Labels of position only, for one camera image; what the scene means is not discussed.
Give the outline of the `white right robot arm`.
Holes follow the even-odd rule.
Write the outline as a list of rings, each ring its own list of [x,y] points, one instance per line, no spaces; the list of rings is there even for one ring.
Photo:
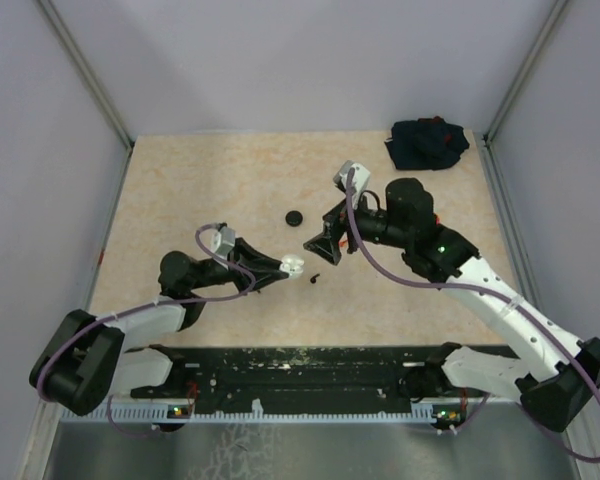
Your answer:
[[[493,356],[447,343],[427,362],[428,387],[441,396],[465,387],[503,397],[546,429],[564,432],[600,388],[600,339],[580,339],[517,294],[477,247],[440,222],[419,180],[390,182],[386,206],[378,209],[363,197],[367,179],[340,173],[334,183],[345,198],[324,215],[322,233],[305,243],[306,250],[336,265],[342,239],[349,252],[367,243],[398,248],[420,278],[415,287],[454,297],[515,354]]]

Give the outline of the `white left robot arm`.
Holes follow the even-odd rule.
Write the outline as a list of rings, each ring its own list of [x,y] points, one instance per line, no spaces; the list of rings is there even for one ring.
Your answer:
[[[212,251],[213,257],[204,260],[167,253],[160,263],[159,296],[128,313],[96,317],[81,309],[69,312],[34,363],[30,385],[44,400],[79,416],[112,395],[138,388],[155,387],[169,397],[181,394],[188,373],[173,351],[155,341],[198,320],[207,302],[195,290],[231,283],[242,297],[303,273],[299,256],[271,258],[243,238],[216,244]]]

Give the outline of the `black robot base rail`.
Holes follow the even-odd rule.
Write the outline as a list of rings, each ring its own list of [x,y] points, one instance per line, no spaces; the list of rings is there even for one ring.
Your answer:
[[[424,371],[431,347],[174,348],[175,370],[135,400],[193,401],[198,414],[408,413],[426,398],[480,397]]]

